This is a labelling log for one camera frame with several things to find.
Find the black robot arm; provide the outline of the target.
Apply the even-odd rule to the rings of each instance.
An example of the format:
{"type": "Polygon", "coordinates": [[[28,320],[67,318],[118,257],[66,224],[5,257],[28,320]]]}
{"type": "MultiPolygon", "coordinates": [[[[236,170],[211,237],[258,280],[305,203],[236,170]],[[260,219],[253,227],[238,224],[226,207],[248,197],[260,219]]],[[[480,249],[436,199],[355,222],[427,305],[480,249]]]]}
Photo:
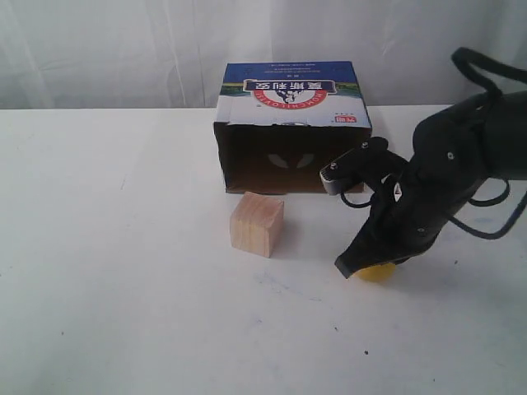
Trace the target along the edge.
{"type": "Polygon", "coordinates": [[[319,176],[330,195],[344,196],[358,184],[372,191],[366,222],[335,261],[346,277],[425,253],[447,224],[480,239],[500,239],[525,211],[525,201],[493,232],[466,225],[457,213],[466,205],[492,207],[507,199],[508,192],[476,199],[487,180],[510,185],[525,179],[526,95],[476,95],[422,120],[410,159],[393,153],[385,138],[370,137],[319,176]]]}

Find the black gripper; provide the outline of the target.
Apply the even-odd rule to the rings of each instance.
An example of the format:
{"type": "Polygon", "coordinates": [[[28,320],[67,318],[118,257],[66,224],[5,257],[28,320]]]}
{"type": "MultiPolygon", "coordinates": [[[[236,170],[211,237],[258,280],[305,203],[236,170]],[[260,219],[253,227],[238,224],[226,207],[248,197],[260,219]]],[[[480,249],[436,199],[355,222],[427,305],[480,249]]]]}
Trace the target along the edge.
{"type": "Polygon", "coordinates": [[[374,192],[382,186],[380,211],[335,260],[344,277],[426,252],[447,223],[481,239],[493,237],[455,217],[489,177],[482,138],[486,116],[483,107],[446,109],[417,125],[410,160],[390,151],[385,138],[371,137],[320,170],[327,194],[358,184],[374,192]]]}

